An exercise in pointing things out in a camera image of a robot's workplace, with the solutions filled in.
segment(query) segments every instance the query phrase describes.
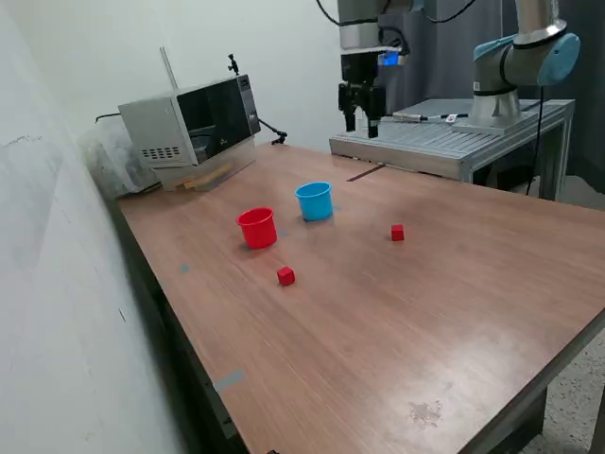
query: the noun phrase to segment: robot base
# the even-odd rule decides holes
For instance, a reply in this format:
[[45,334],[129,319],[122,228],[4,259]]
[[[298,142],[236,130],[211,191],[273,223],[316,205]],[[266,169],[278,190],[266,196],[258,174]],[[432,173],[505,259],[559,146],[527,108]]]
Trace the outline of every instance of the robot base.
[[519,129],[531,115],[521,110],[517,91],[494,96],[475,96],[467,119],[457,122],[455,132],[504,136]]

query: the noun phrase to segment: red cup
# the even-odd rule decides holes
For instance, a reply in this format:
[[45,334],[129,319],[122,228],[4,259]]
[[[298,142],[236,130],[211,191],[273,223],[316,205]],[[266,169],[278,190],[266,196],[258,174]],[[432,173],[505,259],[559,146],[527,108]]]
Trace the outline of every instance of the red cup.
[[250,249],[263,249],[277,241],[273,210],[266,206],[252,208],[237,218]]

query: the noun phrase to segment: table leg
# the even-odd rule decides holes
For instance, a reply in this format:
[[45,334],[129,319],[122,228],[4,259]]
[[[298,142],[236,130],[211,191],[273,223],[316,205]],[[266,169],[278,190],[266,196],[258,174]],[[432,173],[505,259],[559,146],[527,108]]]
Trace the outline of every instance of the table leg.
[[595,435],[590,446],[589,454],[605,454],[605,390],[601,398],[601,406],[596,418]]
[[547,390],[544,390],[524,412],[511,434],[493,448],[489,454],[521,452],[531,440],[540,435],[545,426],[546,399]]
[[567,122],[543,135],[540,198],[557,201],[562,194],[567,170],[570,127]]

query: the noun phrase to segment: plastic bag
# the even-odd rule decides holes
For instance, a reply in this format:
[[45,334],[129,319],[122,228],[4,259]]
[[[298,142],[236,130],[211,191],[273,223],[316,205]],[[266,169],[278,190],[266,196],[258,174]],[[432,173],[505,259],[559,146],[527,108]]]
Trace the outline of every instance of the plastic bag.
[[79,145],[96,184],[108,197],[136,194],[159,182],[139,160],[120,116],[99,119]]

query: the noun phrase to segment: blue cup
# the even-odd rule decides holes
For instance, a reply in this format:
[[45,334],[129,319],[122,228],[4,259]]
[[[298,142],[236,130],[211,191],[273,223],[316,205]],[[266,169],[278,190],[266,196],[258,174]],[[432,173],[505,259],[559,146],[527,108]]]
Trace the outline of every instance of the blue cup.
[[332,185],[326,182],[304,184],[296,190],[304,220],[321,220],[332,216]]

